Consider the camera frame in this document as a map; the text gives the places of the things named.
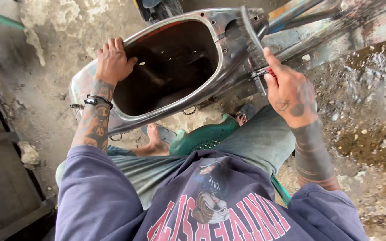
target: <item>foot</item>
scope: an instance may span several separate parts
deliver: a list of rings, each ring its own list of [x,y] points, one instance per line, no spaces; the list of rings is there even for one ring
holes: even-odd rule
[[[238,122],[239,126],[242,126],[243,124],[245,124],[247,122],[247,117],[245,114],[242,114],[238,117],[235,118],[236,121]]]
[[[150,156],[167,156],[169,155],[169,148],[160,139],[159,130],[155,123],[147,126],[148,137],[150,142],[146,145],[149,148]]]

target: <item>purple sweatshirt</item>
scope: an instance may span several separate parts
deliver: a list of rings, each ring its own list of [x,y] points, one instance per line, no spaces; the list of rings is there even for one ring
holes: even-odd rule
[[[367,240],[342,191],[304,185],[288,208],[269,176],[241,158],[195,151],[142,209],[132,184],[93,146],[68,152],[58,198],[57,241]]]

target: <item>person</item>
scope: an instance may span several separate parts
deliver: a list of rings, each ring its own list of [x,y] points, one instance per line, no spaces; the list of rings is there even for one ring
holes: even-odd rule
[[[269,48],[264,56],[277,77],[265,75],[270,105],[210,150],[189,156],[143,157],[140,148],[126,150],[126,158],[133,162],[123,171],[105,154],[108,101],[137,59],[126,59],[120,38],[109,39],[98,51],[91,91],[98,97],[88,97],[90,104],[84,107],[68,152],[55,239],[367,240],[356,208],[340,190],[325,148],[312,83],[282,65]],[[163,148],[154,125],[148,132],[146,155]],[[285,208],[275,203],[270,176],[294,146],[301,188]],[[153,161],[162,160],[177,162],[177,168],[161,181],[144,209],[138,190],[124,173],[136,170],[133,166],[140,161],[152,166]]]

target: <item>black bracelet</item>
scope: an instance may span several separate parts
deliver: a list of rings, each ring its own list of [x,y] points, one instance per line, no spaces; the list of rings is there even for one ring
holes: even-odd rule
[[[107,103],[107,104],[109,104],[110,105],[110,110],[112,109],[112,107],[113,107],[113,104],[110,102],[110,101],[108,101],[107,99],[105,99],[104,97],[102,97],[102,96],[98,96],[98,95],[95,95],[95,94],[88,94],[87,95],[87,97],[89,98],[89,97],[94,97],[94,98],[96,98],[96,99],[100,99],[100,100],[103,100],[105,103]],[[92,105],[96,105],[97,104],[97,101],[93,101],[93,102],[91,102],[91,101],[87,101],[87,100],[84,100],[84,103],[86,103],[86,104],[92,104]]]

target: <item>hand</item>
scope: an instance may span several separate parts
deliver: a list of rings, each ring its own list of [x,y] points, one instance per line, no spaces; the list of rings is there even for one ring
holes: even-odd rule
[[[265,59],[276,74],[265,74],[268,96],[274,110],[285,119],[291,128],[308,125],[318,119],[315,109],[314,86],[306,77],[281,64],[266,47]]]
[[[133,66],[138,61],[136,57],[127,60],[120,37],[108,39],[108,43],[105,43],[97,53],[98,66],[95,79],[103,80],[114,86],[132,73]]]

